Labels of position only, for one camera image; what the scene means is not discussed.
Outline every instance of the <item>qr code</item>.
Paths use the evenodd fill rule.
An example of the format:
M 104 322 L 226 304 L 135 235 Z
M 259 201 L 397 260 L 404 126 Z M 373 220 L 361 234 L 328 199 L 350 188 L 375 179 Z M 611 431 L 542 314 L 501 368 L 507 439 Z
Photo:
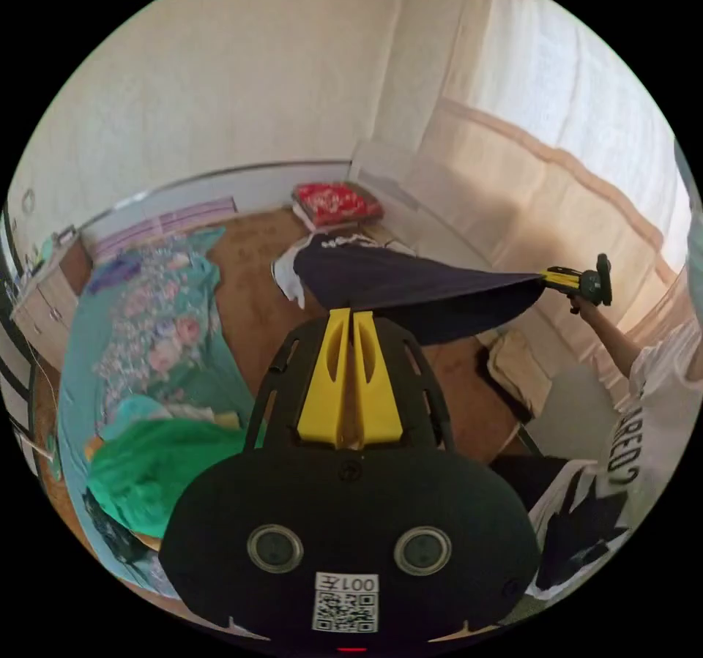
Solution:
M 317 631 L 369 633 L 377 630 L 378 595 L 325 592 L 315 596 L 313 628 Z

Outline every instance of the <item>yellow bracket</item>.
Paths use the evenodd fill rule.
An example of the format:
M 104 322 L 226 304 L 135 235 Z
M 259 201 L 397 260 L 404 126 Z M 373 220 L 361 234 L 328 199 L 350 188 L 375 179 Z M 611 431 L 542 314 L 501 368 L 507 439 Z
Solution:
M 341 445 L 350 313 L 349 309 L 330 312 L 298 420 L 298 434 L 303 441 L 331 444 L 335 448 Z
M 360 446 L 400 441 L 403 425 L 372 312 L 354 314 L 354 356 Z
M 550 272 L 549 270 L 543 270 L 540 274 L 543 275 L 547 282 L 552 285 L 561 285 L 563 287 L 571 287 L 577 290 L 581 285 L 580 275 L 564 275 L 563 273 Z

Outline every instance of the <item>wooden cabinet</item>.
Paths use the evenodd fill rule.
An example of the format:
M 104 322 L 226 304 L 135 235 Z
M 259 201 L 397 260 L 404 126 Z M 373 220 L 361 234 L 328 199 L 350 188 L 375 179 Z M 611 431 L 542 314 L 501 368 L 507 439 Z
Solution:
M 62 369 L 78 297 L 87 284 L 92 261 L 80 236 L 61 246 L 30 279 L 12 319 L 44 359 Z

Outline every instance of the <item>green cloth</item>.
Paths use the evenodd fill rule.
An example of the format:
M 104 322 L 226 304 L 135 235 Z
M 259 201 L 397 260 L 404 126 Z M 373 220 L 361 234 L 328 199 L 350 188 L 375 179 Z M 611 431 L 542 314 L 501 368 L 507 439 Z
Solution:
M 135 422 L 95 452 L 88 488 L 115 521 L 161 539 L 186 487 L 216 463 L 241 453 L 245 439 L 245 430 L 207 421 Z

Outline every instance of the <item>white t-shirt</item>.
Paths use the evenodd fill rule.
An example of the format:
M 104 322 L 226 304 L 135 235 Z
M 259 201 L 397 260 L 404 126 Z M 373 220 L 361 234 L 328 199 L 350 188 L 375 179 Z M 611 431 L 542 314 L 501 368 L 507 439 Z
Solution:
M 700 341 L 693 320 L 645 348 L 632 366 L 631 400 L 600 459 L 571 460 L 530 510 L 543 561 L 528 594 L 547 600 L 574 589 L 652 509 L 701 410 L 703 380 L 686 378 Z

